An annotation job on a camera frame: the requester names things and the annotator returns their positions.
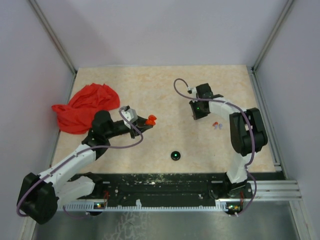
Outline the orange earbud charging case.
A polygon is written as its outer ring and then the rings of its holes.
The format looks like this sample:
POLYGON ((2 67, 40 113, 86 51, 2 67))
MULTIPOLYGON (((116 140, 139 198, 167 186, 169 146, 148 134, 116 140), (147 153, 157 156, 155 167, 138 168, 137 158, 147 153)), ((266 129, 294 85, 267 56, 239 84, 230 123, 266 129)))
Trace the orange earbud charging case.
POLYGON ((148 116, 148 119, 145 121, 145 124, 148 126, 155 126, 156 120, 157 120, 157 117, 151 114, 148 116))

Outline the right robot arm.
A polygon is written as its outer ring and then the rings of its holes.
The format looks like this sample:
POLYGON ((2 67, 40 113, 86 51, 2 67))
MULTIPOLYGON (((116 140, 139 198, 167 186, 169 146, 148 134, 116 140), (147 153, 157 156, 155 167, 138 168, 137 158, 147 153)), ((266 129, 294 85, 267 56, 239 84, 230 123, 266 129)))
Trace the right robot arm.
POLYGON ((216 114, 229 122, 230 141, 235 151, 234 160, 226 172, 229 182, 223 185, 223 192, 235 198, 241 192, 242 183, 247 180, 247 167, 256 153, 268 143, 268 136, 258 108, 240 108, 220 94, 213 94, 208 83, 188 87, 192 95, 189 102, 193 119, 198 120, 209 114, 216 114))

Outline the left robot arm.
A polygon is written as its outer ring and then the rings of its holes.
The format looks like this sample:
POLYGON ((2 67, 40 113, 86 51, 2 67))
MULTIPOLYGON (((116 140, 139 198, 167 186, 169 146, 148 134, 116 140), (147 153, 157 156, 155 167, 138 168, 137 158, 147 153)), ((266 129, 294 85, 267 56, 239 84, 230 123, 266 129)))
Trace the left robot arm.
POLYGON ((108 149, 115 148, 110 139, 125 134, 132 139, 142 137, 157 120, 154 115, 143 118, 129 106, 118 112, 121 120, 113 121, 107 110, 98 111, 86 138, 71 154, 41 173, 31 172, 24 177, 16 204, 18 216, 30 217, 43 225, 68 203, 86 196, 97 199, 103 195, 103 180, 96 174, 87 172, 77 179, 73 177, 108 149))

